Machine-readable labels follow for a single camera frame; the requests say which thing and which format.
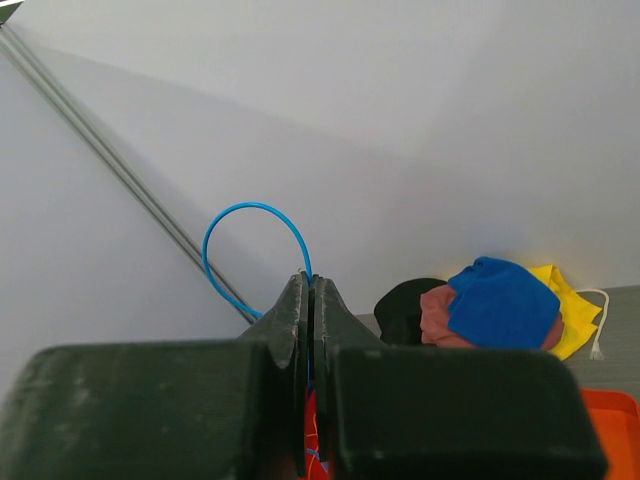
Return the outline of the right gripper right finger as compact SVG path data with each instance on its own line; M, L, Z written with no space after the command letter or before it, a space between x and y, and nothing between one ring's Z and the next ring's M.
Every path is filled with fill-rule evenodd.
M334 479L601 479L572 373L539 350L389 346L313 283L319 454Z

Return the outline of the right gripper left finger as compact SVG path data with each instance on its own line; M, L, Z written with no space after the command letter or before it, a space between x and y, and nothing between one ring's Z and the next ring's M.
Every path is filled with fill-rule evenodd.
M231 340L63 345L1 407L5 479L296 479L308 279Z

